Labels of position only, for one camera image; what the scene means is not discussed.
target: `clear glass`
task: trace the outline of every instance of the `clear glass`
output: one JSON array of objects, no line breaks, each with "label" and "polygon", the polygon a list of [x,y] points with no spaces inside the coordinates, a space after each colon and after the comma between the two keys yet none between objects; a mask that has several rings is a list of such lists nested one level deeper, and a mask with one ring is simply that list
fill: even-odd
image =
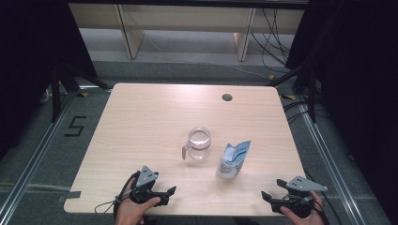
[{"label": "clear glass", "polygon": [[205,160],[210,156],[210,145],[210,131],[205,127],[195,127],[188,134],[188,141],[182,147],[182,158],[186,159],[188,154],[193,160]]}]

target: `human hand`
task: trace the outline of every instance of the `human hand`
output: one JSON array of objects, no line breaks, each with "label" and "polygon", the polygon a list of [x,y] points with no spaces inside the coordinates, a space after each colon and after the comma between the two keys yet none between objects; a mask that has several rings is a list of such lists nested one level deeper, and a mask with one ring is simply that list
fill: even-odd
[{"label": "human hand", "polygon": [[[135,178],[132,178],[127,187],[131,187]],[[130,198],[125,199],[117,209],[115,225],[136,225],[144,224],[143,215],[149,208],[155,206],[161,198],[155,197],[145,203],[137,204]]]},{"label": "human hand", "polygon": [[[311,195],[316,202],[314,204],[315,208],[319,211],[322,211],[322,199],[319,198],[319,196],[313,191],[311,191]],[[290,220],[292,220],[295,225],[324,225],[324,221],[321,216],[313,209],[311,210],[311,214],[306,218],[298,217],[295,213],[292,212],[292,210],[284,206],[281,207],[281,212],[285,216],[290,218]]]}]

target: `cable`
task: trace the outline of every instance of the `cable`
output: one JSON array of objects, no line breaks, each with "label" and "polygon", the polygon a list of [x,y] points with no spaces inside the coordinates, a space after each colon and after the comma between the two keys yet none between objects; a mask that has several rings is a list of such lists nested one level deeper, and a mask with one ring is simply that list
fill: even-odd
[{"label": "cable", "polygon": [[[303,169],[304,169],[304,172],[310,177],[310,179],[311,179],[312,181],[316,182],[315,179],[310,175],[310,173],[309,173],[305,168],[303,168]],[[331,202],[330,202],[328,196],[326,196],[326,194],[325,194],[324,191],[321,191],[321,194],[323,195],[323,197],[325,198],[325,201],[326,201],[326,202],[328,203],[328,205],[330,206],[330,209],[331,209],[331,211],[333,212],[334,216],[337,218],[337,221],[339,222],[339,224],[342,225],[343,223],[342,223],[342,221],[340,220],[340,217],[339,217],[339,215],[337,214],[336,209],[335,209],[334,206],[331,204]]]},{"label": "cable", "polygon": [[319,114],[319,113],[316,113],[316,112],[315,112],[315,114],[316,114],[317,116],[321,117],[321,118],[330,119],[330,116],[329,116],[329,115],[325,116],[325,115],[323,115],[323,114]]},{"label": "cable", "polygon": [[287,123],[288,123],[288,124],[293,123],[293,121],[295,121],[297,118],[299,118],[301,115],[303,115],[303,114],[305,114],[305,113],[307,113],[307,112],[308,112],[308,111],[299,112],[299,113],[297,113],[297,114],[295,114],[295,115],[293,115],[293,116],[287,118]]},{"label": "cable", "polygon": [[257,40],[257,38],[255,37],[255,35],[252,33],[252,37],[254,38],[254,40],[257,42],[257,44],[263,49],[263,53],[264,51],[266,51],[269,55],[271,55],[273,58],[275,58],[278,62],[280,62],[282,65],[285,65],[285,62],[282,61],[280,58],[278,58],[275,54],[273,54],[272,52],[270,52],[268,49],[266,49],[266,45],[267,43],[263,46],[261,45],[261,43]]},{"label": "cable", "polygon": [[101,206],[103,206],[103,205],[105,205],[105,204],[109,204],[109,203],[110,203],[111,205],[109,205],[109,207],[102,213],[102,214],[105,214],[106,212],[109,211],[109,209],[112,207],[112,205],[115,204],[115,201],[110,201],[110,202],[106,202],[106,203],[102,203],[102,204],[97,205],[97,206],[94,208],[94,212],[96,212],[96,214],[99,214],[99,212],[97,212],[97,208],[99,208],[99,207],[101,207]]},{"label": "cable", "polygon": [[287,73],[287,72],[283,72],[283,71],[280,71],[280,70],[277,70],[277,69],[273,69],[273,68],[268,67],[268,66],[266,65],[266,62],[264,62],[264,50],[263,50],[263,53],[261,54],[261,60],[263,61],[263,65],[264,65],[265,68],[267,68],[267,69],[269,69],[269,70],[272,70],[272,71],[275,71],[275,72],[281,72],[281,73],[284,73],[284,74]]},{"label": "cable", "polygon": [[293,108],[294,106],[297,106],[299,104],[307,103],[308,100],[302,100],[302,101],[295,101],[293,103],[287,104],[283,106],[283,110],[286,113],[289,109]]},{"label": "cable", "polygon": [[286,54],[286,53],[289,53],[290,50],[289,50],[287,47],[285,47],[285,46],[281,43],[281,40],[279,39],[278,24],[277,24],[277,22],[276,22],[276,20],[277,20],[277,12],[278,12],[278,11],[277,11],[277,9],[274,9],[273,12],[274,12],[274,18],[273,18],[274,21],[273,21],[273,23],[272,23],[272,25],[271,25],[270,22],[269,22],[269,19],[268,19],[268,17],[267,17],[267,14],[266,14],[265,10],[263,9],[263,15],[264,15],[264,17],[265,17],[265,19],[266,19],[266,21],[267,21],[267,24],[268,24],[268,27],[269,27],[269,30],[270,30],[270,33],[269,33],[268,38],[266,38],[266,37],[264,36],[264,34],[263,34],[263,36],[264,36],[264,38],[267,40],[267,43],[269,43],[269,44],[271,44],[271,43],[269,42],[270,36],[271,36],[271,35],[274,36],[274,38],[275,38],[275,40],[277,41],[277,43],[279,44],[280,48],[274,46],[273,44],[271,44],[271,45],[272,45],[274,48],[276,48],[276,49],[278,49],[278,50],[281,51],[281,54],[282,54],[282,56],[283,56],[283,59],[286,61],[286,60],[287,60],[287,56],[286,56],[285,54]]},{"label": "cable", "polygon": [[260,77],[262,77],[262,78],[265,78],[265,79],[270,80],[269,77],[267,77],[267,76],[265,76],[265,75],[262,75],[262,74],[260,74],[260,73],[255,73],[255,72],[246,71],[246,70],[243,70],[243,69],[240,69],[240,68],[237,68],[237,67],[232,67],[232,66],[227,66],[227,65],[219,65],[219,64],[214,64],[214,63],[206,62],[206,61],[203,61],[203,62],[193,62],[193,61],[188,61],[188,60],[185,60],[185,59],[175,59],[175,58],[171,58],[171,57],[169,57],[168,55],[166,55],[166,52],[165,52],[161,47],[159,47],[158,45],[156,45],[150,38],[148,38],[148,37],[145,37],[145,38],[149,41],[149,43],[150,43],[153,47],[155,47],[157,50],[161,51],[161,52],[163,53],[164,57],[166,57],[166,58],[168,58],[168,59],[170,59],[170,60],[172,60],[172,61],[175,61],[175,62],[185,62],[185,63],[189,63],[189,64],[210,64],[210,65],[213,65],[213,66],[218,66],[218,67],[223,67],[223,68],[232,68],[232,69],[235,69],[235,70],[240,71],[240,72],[244,72],[244,73],[248,73],[248,74],[257,75],[257,76],[260,76]]},{"label": "cable", "polygon": [[321,208],[320,210],[317,209],[314,205],[310,204],[303,197],[300,197],[300,196],[297,196],[297,195],[291,195],[291,194],[287,194],[286,196],[283,197],[283,200],[288,200],[288,199],[296,199],[296,200],[299,200],[300,203],[306,204],[307,206],[309,206],[312,210],[314,210],[322,218],[322,220],[323,220],[325,225],[329,225],[329,220],[328,220],[328,218],[325,215],[325,211],[323,210],[323,206],[319,202],[317,202],[317,201],[315,201],[313,199],[314,203],[319,205],[319,207]]}]

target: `table top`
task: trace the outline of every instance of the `table top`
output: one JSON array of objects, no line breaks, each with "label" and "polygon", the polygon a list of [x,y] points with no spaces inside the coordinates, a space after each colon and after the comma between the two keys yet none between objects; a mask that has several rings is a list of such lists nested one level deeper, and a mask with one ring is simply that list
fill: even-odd
[{"label": "table top", "polygon": [[[232,100],[223,100],[224,94]],[[199,126],[210,130],[210,157],[202,163],[183,160],[188,133]],[[237,177],[216,176],[225,146],[244,141],[252,142]],[[149,209],[149,215],[278,216],[261,191],[281,198],[287,191],[276,179],[304,176],[275,88],[119,83],[71,188],[81,196],[68,199],[65,210],[94,213],[143,165],[160,173],[154,191],[176,186],[168,205]]]}]

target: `black cable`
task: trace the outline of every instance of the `black cable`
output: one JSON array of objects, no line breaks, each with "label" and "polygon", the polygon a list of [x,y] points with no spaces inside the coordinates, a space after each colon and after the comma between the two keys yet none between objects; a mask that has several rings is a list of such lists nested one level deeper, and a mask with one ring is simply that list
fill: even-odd
[{"label": "black cable", "polygon": [[308,111],[299,112],[299,113],[297,113],[297,114],[295,114],[295,115],[293,115],[293,116],[287,118],[287,123],[288,123],[288,124],[293,123],[293,121],[295,121],[297,118],[299,118],[301,115],[303,115],[303,114],[305,114],[305,113],[307,113],[307,112],[308,112]]},{"label": "black cable", "polygon": [[290,104],[284,105],[283,106],[283,110],[286,113],[289,109],[291,109],[291,108],[293,108],[293,107],[295,107],[295,106],[297,106],[299,104],[303,104],[303,103],[307,103],[307,102],[308,102],[308,100],[295,101],[295,102],[292,102]]},{"label": "black cable", "polygon": [[110,201],[110,202],[106,202],[106,203],[102,203],[102,204],[99,204],[99,205],[97,205],[95,208],[94,208],[94,212],[96,212],[96,214],[98,214],[99,212],[97,212],[97,209],[99,208],[99,207],[101,207],[101,206],[103,206],[103,205],[105,205],[105,204],[111,204],[111,205],[109,205],[109,207],[102,213],[102,214],[105,214],[106,212],[108,212],[108,210],[112,207],[112,205],[114,205],[115,204],[115,201]]},{"label": "black cable", "polygon": [[[303,169],[304,169],[304,172],[310,177],[310,179],[311,179],[312,181],[316,182],[315,179],[310,175],[310,173],[309,173],[305,168],[303,168]],[[342,223],[342,221],[340,220],[340,217],[339,217],[339,215],[337,214],[336,209],[334,208],[333,204],[331,204],[331,202],[330,202],[328,196],[326,196],[326,194],[325,194],[324,191],[321,191],[321,194],[323,195],[323,197],[325,198],[325,201],[326,201],[326,202],[328,203],[328,205],[330,206],[330,209],[331,209],[331,211],[333,212],[334,216],[337,218],[337,221],[339,222],[339,224],[342,225],[343,223]]]},{"label": "black cable", "polygon": [[275,49],[280,50],[280,51],[284,51],[283,49],[281,49],[281,47],[278,47],[278,46],[272,44],[271,42],[269,42],[271,34],[269,34],[268,37],[266,37],[266,34],[262,34],[262,35],[263,35],[264,39],[267,41],[265,45],[270,44]]},{"label": "black cable", "polygon": [[257,40],[257,38],[255,37],[255,35],[252,33],[252,37],[254,38],[254,40],[257,42],[257,44],[263,49],[263,55],[264,55],[264,51],[266,51],[269,55],[271,55],[275,60],[277,60],[278,62],[280,62],[282,65],[285,65],[285,62],[282,61],[280,58],[278,58],[275,54],[273,54],[272,52],[270,52],[268,49],[266,49],[265,46],[263,46],[260,41]]},{"label": "black cable", "polygon": [[261,60],[263,61],[263,66],[264,66],[265,68],[267,68],[267,69],[269,69],[269,70],[271,70],[271,71],[274,71],[274,72],[281,72],[281,73],[283,73],[283,74],[286,74],[286,73],[287,73],[287,72],[284,72],[284,71],[280,71],[280,70],[278,70],[278,69],[273,69],[273,68],[268,67],[268,66],[266,65],[266,62],[264,62],[264,50],[263,50],[263,53],[261,54]]},{"label": "black cable", "polygon": [[319,113],[316,113],[316,112],[315,112],[315,115],[317,115],[319,117],[322,117],[324,119],[330,119],[329,115],[323,115],[323,114],[319,114]]},{"label": "black cable", "polygon": [[114,201],[114,219],[116,219],[116,214],[117,214],[117,209],[119,208],[119,205],[125,200],[123,198],[123,194],[126,191],[126,187],[129,184],[129,182],[132,180],[132,178],[137,177],[140,175],[140,172],[137,171],[135,172],[126,182],[126,184],[123,186],[122,190],[120,190],[120,194],[115,197]]},{"label": "black cable", "polygon": [[[268,27],[269,27],[269,30],[270,30],[270,34],[269,34],[268,38],[266,38],[266,39],[269,40],[270,35],[273,35],[274,38],[275,38],[275,40],[276,40],[277,43],[279,44],[280,48],[278,48],[278,47],[272,45],[271,43],[269,43],[269,44],[271,44],[271,45],[272,45],[273,47],[275,47],[276,49],[280,50],[281,53],[282,53],[282,55],[283,55],[283,59],[287,60],[287,59],[286,59],[287,57],[286,57],[286,55],[285,55],[285,50],[284,50],[283,48],[287,49],[289,52],[290,52],[290,50],[289,50],[287,47],[285,47],[285,46],[281,43],[281,40],[279,39],[278,24],[276,23],[277,9],[274,9],[274,22],[273,22],[272,25],[270,24],[270,22],[269,22],[269,20],[268,20],[268,17],[267,17],[267,14],[266,14],[266,12],[264,11],[264,9],[263,9],[263,15],[264,15],[264,17],[265,17],[265,19],[266,19],[266,21],[267,21],[267,23],[268,23]],[[274,26],[275,26],[275,30],[276,30],[276,32],[277,32],[277,35],[275,35],[275,32],[273,31]]]},{"label": "black cable", "polygon": [[269,33],[268,37],[266,37],[265,34],[263,34],[264,39],[266,40],[266,43],[264,44],[264,48],[267,47],[268,44],[272,45],[272,47],[277,48],[276,46],[274,46],[272,43],[269,42],[269,39],[271,38],[271,33]]},{"label": "black cable", "polygon": [[277,40],[277,42],[278,42],[278,44],[279,44],[279,46],[280,46],[280,48],[281,48],[281,54],[282,54],[282,56],[283,56],[284,62],[286,62],[286,61],[287,61],[287,56],[286,56],[286,54],[284,53],[284,51],[282,51],[282,46],[283,46],[283,44],[281,43],[281,40],[279,39],[278,23],[276,22],[276,15],[277,15],[277,13],[278,13],[278,9],[277,9],[277,8],[274,8],[274,9],[273,9],[273,12],[274,12],[274,22],[275,22],[275,31],[276,31],[276,37],[275,37],[275,35],[274,35],[274,37],[275,37],[275,39]]},{"label": "black cable", "polygon": [[289,195],[288,194],[288,195],[284,196],[283,199],[284,200],[286,200],[286,199],[297,199],[301,203],[304,203],[304,204],[308,205],[312,210],[314,210],[322,218],[322,221],[324,222],[324,225],[329,225],[329,220],[328,220],[328,218],[325,215],[325,211],[323,210],[323,206],[319,202],[315,201],[314,199],[313,199],[314,203],[319,205],[319,207],[321,208],[320,210],[317,209],[314,205],[308,203],[303,197],[300,197],[300,196],[297,196],[297,195]]}]

